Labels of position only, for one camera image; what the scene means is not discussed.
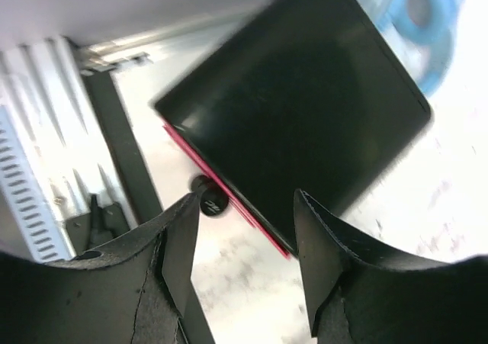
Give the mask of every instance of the scratch on black surface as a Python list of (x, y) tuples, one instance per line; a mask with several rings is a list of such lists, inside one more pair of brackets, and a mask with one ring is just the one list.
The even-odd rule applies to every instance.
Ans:
[(130, 338), (130, 342), (134, 341), (134, 337), (136, 335), (137, 314), (139, 313), (140, 303), (143, 299), (143, 292), (144, 292), (144, 287), (146, 287), (147, 277), (149, 276), (149, 273), (151, 272), (152, 267), (153, 267), (153, 265), (149, 264), (149, 267), (146, 270), (146, 275), (144, 276), (143, 287), (142, 287), (142, 289), (140, 289), (140, 292), (139, 292), (139, 300), (137, 301), (136, 313), (134, 314), (134, 322), (133, 322), (133, 327), (132, 327), (132, 337)]
[(341, 294), (342, 313), (344, 315), (345, 325), (347, 326), (347, 330), (348, 330), (348, 338), (349, 338), (349, 340), (351, 340), (351, 342), (354, 342), (354, 340), (352, 339), (352, 335), (351, 335), (351, 324), (349, 323), (348, 315), (345, 312), (345, 299), (342, 296), (342, 291), (341, 291), (340, 287), (339, 287), (339, 293)]

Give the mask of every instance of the white ventilation grille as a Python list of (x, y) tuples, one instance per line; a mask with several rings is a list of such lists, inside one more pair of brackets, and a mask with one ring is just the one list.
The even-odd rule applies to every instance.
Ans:
[(4, 106), (0, 107), (0, 186), (34, 260), (71, 259)]
[(88, 196), (96, 194), (102, 206), (120, 204), (136, 227), (69, 41), (53, 37), (0, 51), (0, 79), (0, 104), (56, 220), (88, 213)]

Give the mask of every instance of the black knob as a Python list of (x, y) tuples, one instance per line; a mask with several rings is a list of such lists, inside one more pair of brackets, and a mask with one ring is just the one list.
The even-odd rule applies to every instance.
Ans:
[(190, 184), (191, 191), (200, 196), (200, 209), (208, 217), (221, 215), (229, 205), (229, 197), (224, 190), (211, 178), (198, 175)]

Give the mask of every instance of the vent slot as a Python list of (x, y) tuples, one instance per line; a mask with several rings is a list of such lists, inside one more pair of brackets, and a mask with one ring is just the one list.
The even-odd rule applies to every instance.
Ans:
[(5, 106), (0, 106), (0, 186), (34, 260), (71, 259)]

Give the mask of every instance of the white ceiling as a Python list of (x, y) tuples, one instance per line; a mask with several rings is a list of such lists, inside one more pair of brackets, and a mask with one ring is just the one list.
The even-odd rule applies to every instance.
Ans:
[(91, 45), (267, 0), (0, 0), (0, 48), (54, 34)]

